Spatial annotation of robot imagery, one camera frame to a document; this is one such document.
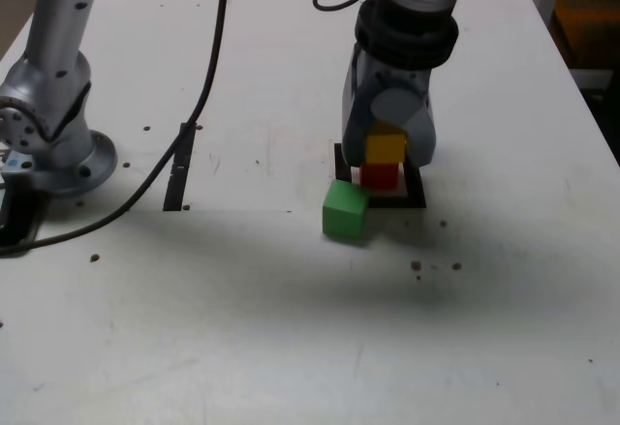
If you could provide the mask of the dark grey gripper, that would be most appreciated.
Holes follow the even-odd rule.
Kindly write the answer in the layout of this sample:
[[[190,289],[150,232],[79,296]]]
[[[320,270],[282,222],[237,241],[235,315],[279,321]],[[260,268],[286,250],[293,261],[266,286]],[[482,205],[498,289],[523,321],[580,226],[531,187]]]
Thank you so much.
[[[390,87],[375,97],[375,75],[404,83],[418,93]],[[342,96],[341,150],[348,166],[360,166],[365,161],[365,137],[374,117],[406,134],[407,156],[415,167],[432,162],[437,137],[428,104],[430,77],[430,70],[396,69],[354,46]]]

